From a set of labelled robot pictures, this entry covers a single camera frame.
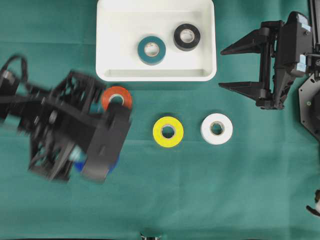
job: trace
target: green tablecloth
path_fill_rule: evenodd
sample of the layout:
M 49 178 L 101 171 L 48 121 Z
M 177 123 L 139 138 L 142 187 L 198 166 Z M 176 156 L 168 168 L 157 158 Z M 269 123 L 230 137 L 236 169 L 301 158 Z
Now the green tablecloth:
M 215 0 L 217 52 L 262 21 L 308 15 L 307 0 Z M 0 65 L 28 57 L 29 80 L 52 87 L 70 69 L 95 73 L 96 0 L 0 1 Z M 319 187 L 319 144 L 299 123 L 297 79 L 283 111 L 218 87 L 256 81 L 259 56 L 217 56 L 205 83 L 126 83 L 134 99 L 132 127 L 114 172 L 95 184 L 72 172 L 67 184 L 27 172 L 29 139 L 0 129 L 0 238 L 315 240 L 310 215 Z M 202 120 L 223 113 L 234 125 L 225 145 L 207 144 Z M 185 129 L 183 142 L 164 149 L 152 126 L 168 113 Z

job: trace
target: white tape roll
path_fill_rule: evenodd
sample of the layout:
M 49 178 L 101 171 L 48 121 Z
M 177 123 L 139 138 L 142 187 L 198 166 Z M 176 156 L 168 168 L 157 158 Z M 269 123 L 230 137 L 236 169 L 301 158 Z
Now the white tape roll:
M 220 125 L 220 134 L 215 134 L 213 132 L 214 125 Z M 234 127 L 231 120 L 220 113 L 214 113 L 207 116 L 201 125 L 201 134 L 203 139 L 212 145 L 225 144 L 231 139 L 233 131 Z

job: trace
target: tape roll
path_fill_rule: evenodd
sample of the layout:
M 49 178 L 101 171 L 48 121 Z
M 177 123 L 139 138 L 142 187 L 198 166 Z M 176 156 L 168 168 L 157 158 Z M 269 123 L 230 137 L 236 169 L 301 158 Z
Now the tape roll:
M 167 138 L 163 135 L 163 129 L 170 127 L 174 134 Z M 171 116 L 160 118 L 153 126 L 153 138 L 157 144 L 164 148 L 173 148 L 177 146 L 184 138 L 184 127 L 181 122 Z
M 122 98 L 122 105 L 124 107 L 132 109 L 132 97 L 130 92 L 121 86 L 113 86 L 105 90 L 101 97 L 101 104 L 104 110 L 107 110 L 109 103 L 116 97 Z
M 182 24 L 174 31 L 173 40 L 175 46 L 185 52 L 195 49 L 200 39 L 200 31 L 192 24 Z
M 160 38 L 148 36 L 139 43 L 138 55 L 145 64 L 157 65 L 165 58 L 166 45 Z
M 213 132 L 214 125 L 221 127 L 221 133 Z M 205 118 L 201 125 L 201 134 L 203 139 L 212 145 L 221 145 L 228 142 L 233 135 L 234 127 L 231 120 L 220 113 L 214 113 Z

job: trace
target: blue tape roll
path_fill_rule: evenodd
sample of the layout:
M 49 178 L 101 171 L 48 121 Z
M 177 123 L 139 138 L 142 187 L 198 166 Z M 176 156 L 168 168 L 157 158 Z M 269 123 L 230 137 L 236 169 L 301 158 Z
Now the blue tape roll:
M 145 53 L 145 47 L 147 44 L 155 43 L 159 47 L 159 52 L 155 56 L 148 56 Z M 164 41 L 156 36 L 148 36 L 139 43 L 138 54 L 142 62 L 148 65 L 157 65 L 162 62 L 166 55 L 166 45 Z

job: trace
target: screw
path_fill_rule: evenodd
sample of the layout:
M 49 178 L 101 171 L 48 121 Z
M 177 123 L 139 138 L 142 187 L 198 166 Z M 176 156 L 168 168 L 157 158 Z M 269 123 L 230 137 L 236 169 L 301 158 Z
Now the screw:
M 58 113 L 56 111 L 52 111 L 49 117 L 49 123 L 54 124 L 57 119 Z

